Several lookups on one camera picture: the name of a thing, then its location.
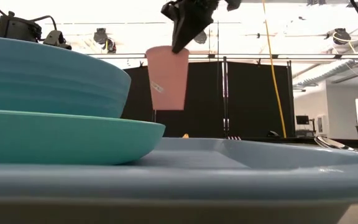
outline label on cup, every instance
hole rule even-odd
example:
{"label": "label on cup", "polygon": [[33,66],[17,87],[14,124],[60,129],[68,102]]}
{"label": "label on cup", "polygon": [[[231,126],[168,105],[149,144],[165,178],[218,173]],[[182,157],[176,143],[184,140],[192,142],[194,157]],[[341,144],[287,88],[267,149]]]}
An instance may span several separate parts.
{"label": "label on cup", "polygon": [[153,81],[150,82],[150,85],[154,90],[156,90],[159,93],[162,93],[164,91],[164,88],[162,88],[161,86],[159,86],[157,83]]}

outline yellow cable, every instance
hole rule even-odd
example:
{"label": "yellow cable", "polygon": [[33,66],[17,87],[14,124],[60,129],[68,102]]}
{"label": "yellow cable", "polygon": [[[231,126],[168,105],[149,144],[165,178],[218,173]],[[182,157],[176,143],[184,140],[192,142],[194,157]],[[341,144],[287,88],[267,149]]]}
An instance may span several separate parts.
{"label": "yellow cable", "polygon": [[355,42],[355,41],[358,41],[358,39],[356,39],[356,40],[344,40],[344,39],[340,39],[340,38],[337,38],[336,36],[335,36],[335,34],[337,34],[337,32],[335,32],[334,34],[333,34],[333,37],[335,38],[335,39],[337,39],[337,40],[340,40],[340,41],[342,41],[342,42]]}
{"label": "yellow cable", "polygon": [[267,25],[265,0],[262,0],[262,4],[264,5],[265,25],[266,25],[266,34],[267,34],[267,45],[268,45],[268,52],[270,54],[270,65],[272,66],[273,84],[274,84],[274,89],[275,89],[275,92],[276,92],[278,109],[280,110],[280,118],[281,118],[281,125],[282,125],[282,128],[283,128],[283,135],[284,135],[284,138],[287,138],[287,132],[285,131],[283,109],[281,107],[280,95],[278,94],[278,88],[277,88],[277,82],[276,82],[276,74],[274,72],[272,46],[270,45],[269,26]]}

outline blue bowl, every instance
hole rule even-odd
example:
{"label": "blue bowl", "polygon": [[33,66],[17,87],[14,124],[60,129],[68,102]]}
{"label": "blue bowl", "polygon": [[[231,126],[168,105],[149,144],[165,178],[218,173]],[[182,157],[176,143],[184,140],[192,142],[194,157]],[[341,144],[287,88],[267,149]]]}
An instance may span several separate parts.
{"label": "blue bowl", "polygon": [[131,78],[66,49],[0,38],[0,110],[119,118]]}

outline wall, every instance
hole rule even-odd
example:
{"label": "wall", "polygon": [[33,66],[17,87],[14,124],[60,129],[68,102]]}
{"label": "wall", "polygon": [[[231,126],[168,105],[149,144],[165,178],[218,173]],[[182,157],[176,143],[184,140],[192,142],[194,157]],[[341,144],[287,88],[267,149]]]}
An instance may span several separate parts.
{"label": "wall", "polygon": [[[309,119],[315,119],[317,129],[318,116],[326,115],[326,118],[328,119],[326,82],[320,82],[316,87],[308,87],[304,93],[294,92],[294,110],[295,116],[308,115]],[[312,130],[312,127],[296,125],[296,129]],[[325,133],[329,133],[328,122],[324,124],[323,129]]]}
{"label": "wall", "polygon": [[356,98],[358,86],[327,85],[331,138],[358,139]]}

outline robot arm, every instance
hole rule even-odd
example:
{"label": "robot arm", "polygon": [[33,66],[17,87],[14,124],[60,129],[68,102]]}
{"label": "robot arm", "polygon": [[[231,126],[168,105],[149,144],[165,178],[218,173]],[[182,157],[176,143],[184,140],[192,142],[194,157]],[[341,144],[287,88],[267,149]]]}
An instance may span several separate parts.
{"label": "robot arm", "polygon": [[[238,9],[241,0],[225,0],[227,10]],[[161,13],[173,21],[172,52],[177,54],[200,32],[213,23],[219,0],[176,0],[163,5]]]}

